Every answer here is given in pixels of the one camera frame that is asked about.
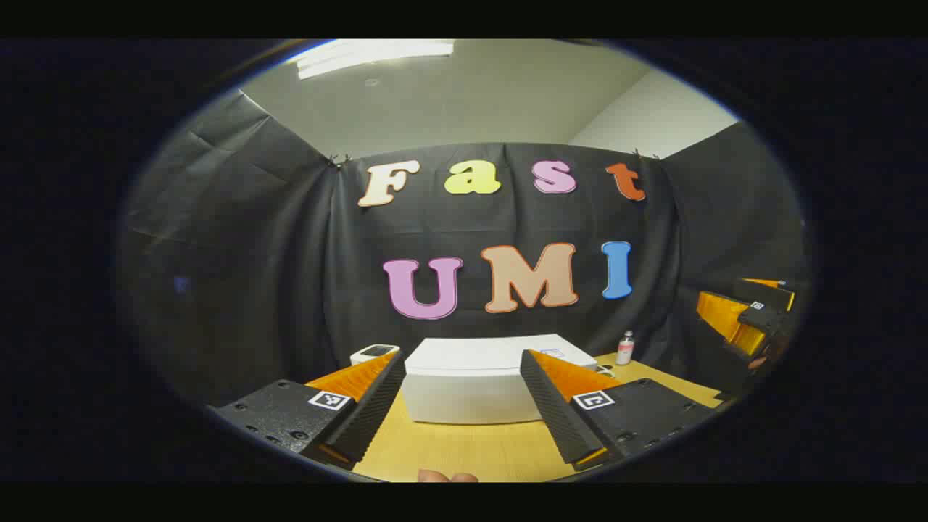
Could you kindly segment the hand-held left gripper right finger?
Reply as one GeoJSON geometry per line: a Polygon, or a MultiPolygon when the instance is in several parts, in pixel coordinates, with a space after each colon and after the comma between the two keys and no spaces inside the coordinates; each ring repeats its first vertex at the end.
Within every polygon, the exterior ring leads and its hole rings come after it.
{"type": "Polygon", "coordinates": [[[712,407],[650,378],[622,383],[534,350],[521,354],[520,374],[561,458],[573,468],[639,458],[715,415],[712,407]]]}

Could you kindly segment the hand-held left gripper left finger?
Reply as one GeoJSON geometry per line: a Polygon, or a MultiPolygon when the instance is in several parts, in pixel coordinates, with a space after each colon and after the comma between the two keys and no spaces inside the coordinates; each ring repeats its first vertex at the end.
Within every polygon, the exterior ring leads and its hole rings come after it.
{"type": "Polygon", "coordinates": [[[404,355],[394,350],[312,382],[276,380],[213,412],[256,439],[352,468],[365,458],[405,374],[404,355]]]}

